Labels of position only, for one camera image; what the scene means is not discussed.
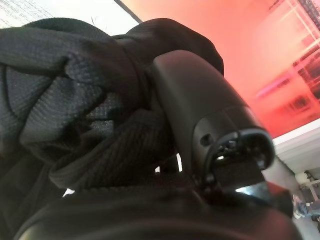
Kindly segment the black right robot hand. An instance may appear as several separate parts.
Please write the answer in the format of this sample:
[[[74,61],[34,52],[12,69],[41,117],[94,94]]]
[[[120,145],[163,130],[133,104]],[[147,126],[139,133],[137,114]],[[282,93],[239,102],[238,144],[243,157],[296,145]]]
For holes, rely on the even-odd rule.
[[[100,189],[41,209],[18,240],[299,240],[287,191],[262,172],[272,138],[224,77],[198,55],[156,57],[152,73],[188,187]]]

